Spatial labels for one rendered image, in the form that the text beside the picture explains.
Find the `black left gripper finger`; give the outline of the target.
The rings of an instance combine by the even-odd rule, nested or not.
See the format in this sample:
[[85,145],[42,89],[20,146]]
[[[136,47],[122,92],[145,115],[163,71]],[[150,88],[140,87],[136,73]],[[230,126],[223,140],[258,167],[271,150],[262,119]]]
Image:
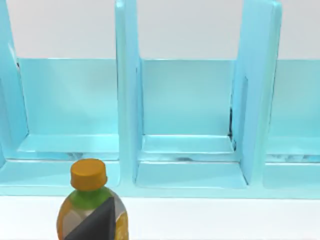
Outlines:
[[109,197],[86,217],[65,240],[115,240],[115,201]]

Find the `orange-capped green bottle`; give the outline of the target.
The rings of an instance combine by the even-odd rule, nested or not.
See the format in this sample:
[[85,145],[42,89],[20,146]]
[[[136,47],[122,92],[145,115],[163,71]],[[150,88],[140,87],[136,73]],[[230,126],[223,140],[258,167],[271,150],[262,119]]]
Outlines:
[[121,198],[110,188],[106,165],[96,158],[84,158],[74,162],[70,168],[70,184],[74,188],[63,201],[56,221],[59,240],[65,240],[85,218],[103,202],[113,198],[115,206],[115,240],[129,240],[127,209]]

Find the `light blue rack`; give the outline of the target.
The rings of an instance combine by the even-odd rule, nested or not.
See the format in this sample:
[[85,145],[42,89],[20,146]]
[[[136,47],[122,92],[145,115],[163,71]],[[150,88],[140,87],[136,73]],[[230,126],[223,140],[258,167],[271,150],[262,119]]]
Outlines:
[[111,0],[111,57],[19,57],[0,0],[0,195],[63,196],[100,159],[126,197],[320,199],[320,43],[284,58],[284,7],[241,0],[235,59],[142,57]]

